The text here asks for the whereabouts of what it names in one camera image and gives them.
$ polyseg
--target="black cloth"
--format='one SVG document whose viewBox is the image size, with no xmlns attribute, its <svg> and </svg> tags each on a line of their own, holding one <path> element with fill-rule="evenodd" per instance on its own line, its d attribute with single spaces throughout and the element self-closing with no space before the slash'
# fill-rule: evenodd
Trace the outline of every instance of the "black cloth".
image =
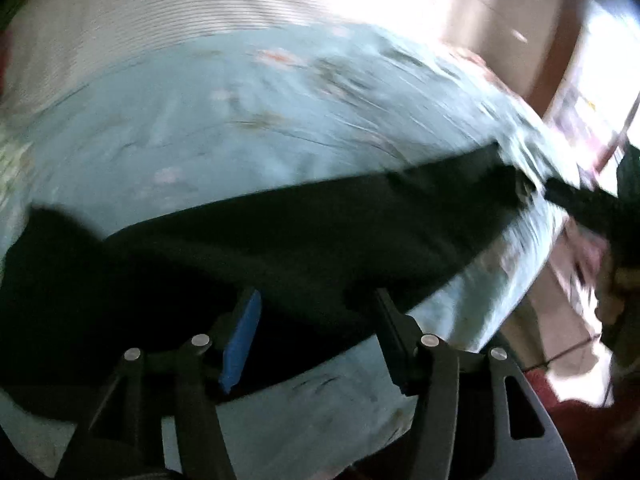
<svg viewBox="0 0 640 480">
<path fill-rule="evenodd" d="M 372 333 L 348 308 L 361 288 L 386 286 L 407 310 L 462 270 L 516 217 L 525 179 L 490 144 L 215 202 L 106 240 L 34 208 L 6 256 L 0 385 L 23 402 L 46 386 L 59 406 L 75 388 L 79 408 L 79 388 L 104 380 L 124 350 L 178 346 L 244 285 L 265 309 L 238 391 L 284 380 Z"/>
</svg>

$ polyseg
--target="dark fabric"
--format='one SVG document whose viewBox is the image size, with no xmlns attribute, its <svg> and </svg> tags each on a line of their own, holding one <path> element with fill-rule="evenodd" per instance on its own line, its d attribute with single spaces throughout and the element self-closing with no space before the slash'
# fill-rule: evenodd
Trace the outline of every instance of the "dark fabric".
<svg viewBox="0 0 640 480">
<path fill-rule="evenodd" d="M 609 236 L 616 267 L 640 266 L 640 150 L 627 143 L 625 155 L 616 169 L 620 210 L 627 216 L 614 225 L 615 235 Z M 611 349 L 616 363 L 627 368 L 640 357 L 640 294 L 627 294 L 625 310 L 613 325 L 602 327 L 602 342 Z"/>
<path fill-rule="evenodd" d="M 178 346 L 243 285 L 265 309 L 238 392 L 286 379 L 372 333 L 346 305 L 360 286 L 387 286 L 407 310 L 462 270 L 518 214 L 521 178 L 491 144 L 192 208 L 105 241 L 34 209 L 6 256 L 0 384 L 33 411 L 47 392 L 56 416 L 76 416 L 81 389 L 125 349 Z"/>
<path fill-rule="evenodd" d="M 175 471 L 145 466 L 135 448 L 117 440 L 88 438 L 76 443 L 56 472 L 56 480 L 188 480 Z"/>
</svg>

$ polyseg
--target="screw head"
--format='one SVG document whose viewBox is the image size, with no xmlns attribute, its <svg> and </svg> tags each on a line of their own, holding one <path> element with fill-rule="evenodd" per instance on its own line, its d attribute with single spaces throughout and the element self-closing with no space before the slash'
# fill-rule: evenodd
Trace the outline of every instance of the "screw head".
<svg viewBox="0 0 640 480">
<path fill-rule="evenodd" d="M 504 361 L 508 356 L 507 352 L 505 352 L 504 348 L 500 348 L 499 346 L 496 348 L 491 348 L 491 357 L 494 359 L 498 359 L 498 361 Z"/>
<path fill-rule="evenodd" d="M 191 344 L 194 346 L 206 346 L 209 344 L 209 336 L 207 334 L 197 334 L 191 338 Z"/>
<path fill-rule="evenodd" d="M 129 348 L 126 352 L 124 352 L 124 359 L 126 361 L 135 361 L 142 355 L 140 348 Z"/>
<path fill-rule="evenodd" d="M 425 334 L 420 338 L 420 343 L 422 343 L 423 346 L 428 346 L 433 348 L 434 346 L 438 346 L 440 344 L 440 340 L 436 335 Z"/>
</svg>

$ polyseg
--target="bed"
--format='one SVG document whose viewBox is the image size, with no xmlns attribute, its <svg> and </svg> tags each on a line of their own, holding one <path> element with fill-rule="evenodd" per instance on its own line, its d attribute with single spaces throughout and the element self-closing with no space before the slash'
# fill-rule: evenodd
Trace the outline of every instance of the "bed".
<svg viewBox="0 0 640 480">
<path fill-rule="evenodd" d="M 29 203 L 62 206 L 107 236 L 203 203 L 402 170 L 492 140 L 537 186 L 551 175 L 576 182 L 564 139 L 478 60 L 431 36 L 442 18 L 431 1 L 29 0 L 8 29 L 2 250 Z M 425 332 L 479 351 L 561 223 L 536 195 L 411 314 Z M 15 447 L 52 475 L 73 425 L 1 400 Z M 381 449 L 410 427 L 414 407 L 373 337 L 217 411 L 238 478 L 304 480 Z"/>
</svg>

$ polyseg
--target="wrinkled fabric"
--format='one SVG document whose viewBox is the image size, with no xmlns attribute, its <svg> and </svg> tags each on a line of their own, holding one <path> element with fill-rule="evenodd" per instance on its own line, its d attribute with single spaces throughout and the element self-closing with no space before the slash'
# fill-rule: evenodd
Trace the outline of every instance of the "wrinkled fabric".
<svg viewBox="0 0 640 480">
<path fill-rule="evenodd" d="M 459 273 L 516 218 L 526 185 L 494 143 L 402 172 L 214 202 L 104 241 L 34 208 L 5 258 L 0 352 L 15 356 L 0 362 L 0 384 L 98 386 L 128 348 L 178 348 L 206 332 L 246 286 L 264 300 L 262 320 L 275 313 L 279 323 L 261 329 L 241 388 L 287 380 L 372 333 L 360 312 L 375 288 L 404 312 Z M 280 341 L 285 358 L 273 351 Z M 27 407 L 78 420 L 92 405 L 76 395 L 60 412 L 51 399 Z"/>
<path fill-rule="evenodd" d="M 29 202 L 61 206 L 110 235 L 192 206 L 402 170 L 492 140 L 536 185 L 552 174 L 577 182 L 564 140 L 521 101 L 364 26 L 199 38 L 122 63 L 28 126 L 10 126 L 32 143 L 33 169 L 0 212 L 5 249 Z M 561 218 L 535 196 L 411 314 L 425 332 L 478 350 L 539 271 Z M 383 447 L 409 427 L 414 405 L 368 338 L 218 413 L 239 478 L 302 480 Z"/>
</svg>

